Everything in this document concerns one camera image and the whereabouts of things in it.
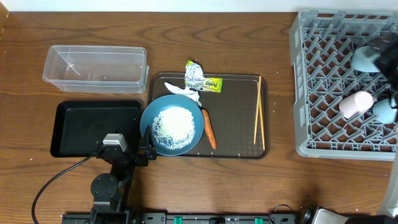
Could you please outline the light blue bowl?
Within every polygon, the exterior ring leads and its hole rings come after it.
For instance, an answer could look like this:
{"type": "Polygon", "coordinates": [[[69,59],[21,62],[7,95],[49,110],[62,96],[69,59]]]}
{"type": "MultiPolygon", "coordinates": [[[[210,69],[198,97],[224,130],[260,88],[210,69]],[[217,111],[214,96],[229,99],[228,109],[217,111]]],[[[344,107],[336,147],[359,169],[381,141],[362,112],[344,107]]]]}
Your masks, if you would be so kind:
{"type": "Polygon", "coordinates": [[[359,47],[355,50],[350,65],[360,72],[380,72],[380,69],[374,64],[375,60],[380,56],[371,46],[359,47]]]}

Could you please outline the light blue cup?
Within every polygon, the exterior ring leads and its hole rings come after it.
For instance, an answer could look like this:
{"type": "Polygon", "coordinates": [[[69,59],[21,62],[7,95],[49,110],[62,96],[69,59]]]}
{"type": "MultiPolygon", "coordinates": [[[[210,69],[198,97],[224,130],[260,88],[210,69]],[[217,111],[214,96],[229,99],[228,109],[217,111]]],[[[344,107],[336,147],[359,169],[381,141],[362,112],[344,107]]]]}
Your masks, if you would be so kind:
{"type": "Polygon", "coordinates": [[[395,99],[385,99],[378,101],[373,106],[373,115],[382,124],[395,123],[397,117],[397,103],[395,99]]]}

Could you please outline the white pink cup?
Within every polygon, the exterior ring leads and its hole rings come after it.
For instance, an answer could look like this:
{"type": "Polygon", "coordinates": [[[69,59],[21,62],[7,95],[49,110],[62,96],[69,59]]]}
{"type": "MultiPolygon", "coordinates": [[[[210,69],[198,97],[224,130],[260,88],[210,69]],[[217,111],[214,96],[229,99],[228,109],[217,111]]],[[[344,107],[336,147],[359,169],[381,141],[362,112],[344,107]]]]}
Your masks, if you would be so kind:
{"type": "Polygon", "coordinates": [[[347,119],[367,112],[374,104],[373,96],[366,91],[358,91],[339,103],[339,111],[347,119]]]}

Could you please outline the orange carrot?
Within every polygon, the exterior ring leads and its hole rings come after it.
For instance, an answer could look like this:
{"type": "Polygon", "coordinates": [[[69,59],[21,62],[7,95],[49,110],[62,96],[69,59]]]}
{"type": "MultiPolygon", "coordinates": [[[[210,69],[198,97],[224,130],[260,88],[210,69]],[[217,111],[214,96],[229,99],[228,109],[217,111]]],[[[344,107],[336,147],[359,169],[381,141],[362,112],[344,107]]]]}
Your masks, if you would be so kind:
{"type": "Polygon", "coordinates": [[[216,149],[216,139],[213,132],[213,128],[211,126],[210,116],[206,109],[201,109],[203,120],[204,120],[204,130],[205,134],[210,142],[210,145],[213,149],[216,149]]]}

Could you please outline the wooden chopstick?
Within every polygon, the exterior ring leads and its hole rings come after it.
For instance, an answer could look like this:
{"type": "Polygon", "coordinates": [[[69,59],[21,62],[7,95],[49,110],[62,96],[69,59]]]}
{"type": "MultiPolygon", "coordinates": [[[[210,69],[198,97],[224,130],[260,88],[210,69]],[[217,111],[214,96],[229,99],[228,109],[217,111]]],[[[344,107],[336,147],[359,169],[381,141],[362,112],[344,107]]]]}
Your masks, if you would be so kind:
{"type": "Polygon", "coordinates": [[[262,98],[261,98],[261,91],[260,90],[259,90],[259,93],[258,93],[258,97],[259,97],[259,117],[260,117],[260,121],[261,121],[262,148],[263,148],[263,151],[265,151],[266,147],[265,147],[265,136],[264,136],[264,120],[263,120],[262,98]]]}
{"type": "Polygon", "coordinates": [[[260,98],[261,98],[261,76],[258,76],[258,84],[257,84],[257,100],[256,100],[256,114],[255,114],[255,123],[254,123],[254,141],[253,144],[256,144],[256,137],[257,137],[257,124],[258,124],[258,111],[259,111],[259,104],[260,104],[260,98]]]}

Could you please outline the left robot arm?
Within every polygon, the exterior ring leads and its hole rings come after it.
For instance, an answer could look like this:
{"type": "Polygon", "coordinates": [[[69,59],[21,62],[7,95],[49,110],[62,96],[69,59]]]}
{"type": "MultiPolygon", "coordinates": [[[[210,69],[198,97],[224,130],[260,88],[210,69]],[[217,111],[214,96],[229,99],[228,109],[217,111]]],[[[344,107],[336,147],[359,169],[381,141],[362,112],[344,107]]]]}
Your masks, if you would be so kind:
{"type": "Polygon", "coordinates": [[[125,201],[134,169],[148,166],[157,157],[151,127],[146,127],[136,149],[128,147],[122,134],[107,134],[94,156],[111,164],[111,171],[98,175],[91,183],[94,201],[89,222],[135,223],[137,218],[125,201]]]}

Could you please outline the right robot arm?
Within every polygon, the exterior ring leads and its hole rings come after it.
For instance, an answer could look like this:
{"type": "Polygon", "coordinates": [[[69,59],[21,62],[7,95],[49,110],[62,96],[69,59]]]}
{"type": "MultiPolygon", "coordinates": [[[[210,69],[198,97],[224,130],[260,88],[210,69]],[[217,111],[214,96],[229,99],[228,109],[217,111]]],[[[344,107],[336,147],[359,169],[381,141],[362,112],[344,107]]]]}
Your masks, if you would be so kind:
{"type": "MultiPolygon", "coordinates": [[[[363,68],[374,65],[397,88],[397,44],[386,47],[365,46],[354,53],[353,62],[363,68]]],[[[397,223],[397,159],[393,162],[389,185],[377,215],[344,217],[320,207],[309,208],[299,223],[383,224],[397,223]]]]}

